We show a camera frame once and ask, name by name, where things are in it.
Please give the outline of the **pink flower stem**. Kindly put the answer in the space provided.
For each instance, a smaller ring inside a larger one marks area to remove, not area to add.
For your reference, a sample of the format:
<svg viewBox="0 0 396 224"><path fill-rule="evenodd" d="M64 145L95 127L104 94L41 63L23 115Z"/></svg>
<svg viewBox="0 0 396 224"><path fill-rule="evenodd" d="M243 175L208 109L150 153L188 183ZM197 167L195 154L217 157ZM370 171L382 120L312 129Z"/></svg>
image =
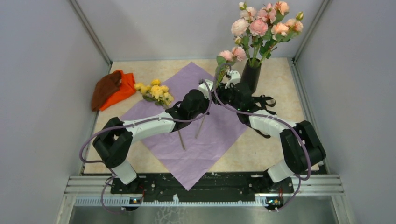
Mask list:
<svg viewBox="0 0 396 224"><path fill-rule="evenodd" d="M256 58L258 59L261 59L259 49L262 45L263 37L269 28L268 19L270 19L271 22L275 20L275 16L270 15L271 13L274 13L272 11L272 9L275 9L274 6L274 4L268 3L261 9L254 8L256 10L255 21L250 25L250 31L252 32L253 37L256 38L256 40L254 40L254 44L256 49Z"/></svg>
<svg viewBox="0 0 396 224"><path fill-rule="evenodd" d="M288 12L283 14L279 10L272 9L274 13L270 15L275 16L275 20L269 22L269 28L263 37L262 45L259 49L261 56L260 62L262 63L265 59L269 59L272 52L277 48L277 44L283 42L289 42L290 40L299 36L304 26L302 20L304 19L304 12L298 12L294 18L283 21Z"/></svg>
<svg viewBox="0 0 396 224"><path fill-rule="evenodd" d="M252 68L258 67L256 59L256 49L250 25L255 21L256 10L253 7L248 7L246 2L239 3L240 18L236 20L231 26L231 33L234 35L235 46L231 53L234 60L242 61L248 59L247 62Z"/></svg>

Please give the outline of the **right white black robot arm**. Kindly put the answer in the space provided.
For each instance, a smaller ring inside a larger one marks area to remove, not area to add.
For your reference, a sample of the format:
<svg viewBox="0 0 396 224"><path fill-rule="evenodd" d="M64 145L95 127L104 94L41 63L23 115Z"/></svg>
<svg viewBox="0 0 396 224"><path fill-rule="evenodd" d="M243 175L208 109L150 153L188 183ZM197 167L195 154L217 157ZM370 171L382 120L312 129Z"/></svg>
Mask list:
<svg viewBox="0 0 396 224"><path fill-rule="evenodd" d="M311 173L312 165L326 158L326 152L313 125L303 120L291 122L281 119L268 107L276 105L269 96L255 97L246 83L221 83L212 91L214 103L235 113L241 123L268 138L278 138L281 142L283 159L264 172L263 187L268 192L276 192L282 180L303 172Z"/></svg>

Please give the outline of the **purple wrapping paper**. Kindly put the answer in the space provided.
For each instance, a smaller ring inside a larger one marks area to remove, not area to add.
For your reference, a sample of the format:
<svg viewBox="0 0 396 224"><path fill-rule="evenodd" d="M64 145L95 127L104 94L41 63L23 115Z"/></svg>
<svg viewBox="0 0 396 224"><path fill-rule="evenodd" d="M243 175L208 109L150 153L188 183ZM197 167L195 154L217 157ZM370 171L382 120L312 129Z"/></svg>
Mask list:
<svg viewBox="0 0 396 224"><path fill-rule="evenodd" d="M200 79L212 81L213 77L190 62L164 84L170 88L170 93L177 102L188 91L196 89ZM144 119L163 111L154 103L141 100L123 114L121 119ZM202 177L247 129L246 125L240 123L236 113L220 105L212 104L209 112L197 139L195 134L200 121L194 121L180 131L186 150L183 150L177 132L159 134L141 141L184 186L191 185Z"/></svg>

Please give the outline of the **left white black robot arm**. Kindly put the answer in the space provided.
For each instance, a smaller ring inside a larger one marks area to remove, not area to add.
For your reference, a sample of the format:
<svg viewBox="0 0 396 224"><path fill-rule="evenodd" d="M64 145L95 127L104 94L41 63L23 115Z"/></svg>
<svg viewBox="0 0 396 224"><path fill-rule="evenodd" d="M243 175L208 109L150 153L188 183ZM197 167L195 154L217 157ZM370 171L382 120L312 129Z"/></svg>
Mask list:
<svg viewBox="0 0 396 224"><path fill-rule="evenodd" d="M114 117L97 133L92 145L105 166L122 182L122 188L134 193L140 187L140 180L127 161L130 146L137 141L187 127L208 113L211 101L211 91L193 89L182 101L156 116L131 121Z"/></svg>

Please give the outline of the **yellow rose bunch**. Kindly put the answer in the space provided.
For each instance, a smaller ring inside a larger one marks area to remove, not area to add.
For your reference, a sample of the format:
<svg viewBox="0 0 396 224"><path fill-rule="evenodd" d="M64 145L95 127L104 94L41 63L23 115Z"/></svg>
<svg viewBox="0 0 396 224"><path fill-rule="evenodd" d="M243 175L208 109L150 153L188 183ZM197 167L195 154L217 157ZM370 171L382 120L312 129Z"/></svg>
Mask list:
<svg viewBox="0 0 396 224"><path fill-rule="evenodd" d="M148 85L144 83L136 83L133 89L139 92L142 98L148 102L153 102L157 106L169 109L174 98L169 93L169 87L161 84L159 79L154 79Z"/></svg>

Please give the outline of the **black ribbon with gold lettering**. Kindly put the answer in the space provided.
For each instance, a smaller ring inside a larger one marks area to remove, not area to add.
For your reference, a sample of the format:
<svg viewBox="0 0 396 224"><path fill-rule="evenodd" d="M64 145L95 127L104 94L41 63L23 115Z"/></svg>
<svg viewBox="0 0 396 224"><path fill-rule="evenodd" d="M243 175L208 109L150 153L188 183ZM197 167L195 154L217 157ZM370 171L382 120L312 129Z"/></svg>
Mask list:
<svg viewBox="0 0 396 224"><path fill-rule="evenodd" d="M255 102L255 103L259 103L260 104L260 106L258 106L259 107L259 109L267 109L267 106L268 107L274 107L275 105L276 105L276 100L275 99L273 99L272 97L270 97L270 96L265 96L264 94L263 95L261 95L261 96L259 96L259 97L254 97L253 96L253 101ZM264 137L264 138L266 138L266 139L269 139L271 136L270 135L268 135L268 134L264 134L264 133L262 133L261 131L259 131L259 130L256 130L255 129L255 131L259 134L259 135L261 135L262 137Z"/></svg>

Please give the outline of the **pink and white flower bunch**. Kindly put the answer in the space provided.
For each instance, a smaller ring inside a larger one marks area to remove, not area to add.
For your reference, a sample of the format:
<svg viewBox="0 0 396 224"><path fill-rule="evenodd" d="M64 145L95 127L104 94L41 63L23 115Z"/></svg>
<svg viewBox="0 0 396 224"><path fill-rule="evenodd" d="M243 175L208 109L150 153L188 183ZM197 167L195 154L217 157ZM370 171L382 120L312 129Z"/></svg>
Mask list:
<svg viewBox="0 0 396 224"><path fill-rule="evenodd" d="M216 57L216 61L218 67L215 72L215 77L217 79L216 85L218 85L223 77L226 75L228 69L224 66L220 68L220 66L224 63L229 63L230 65L234 65L236 62L240 62L246 58L245 50L241 46L233 47L231 50L221 51Z"/></svg>

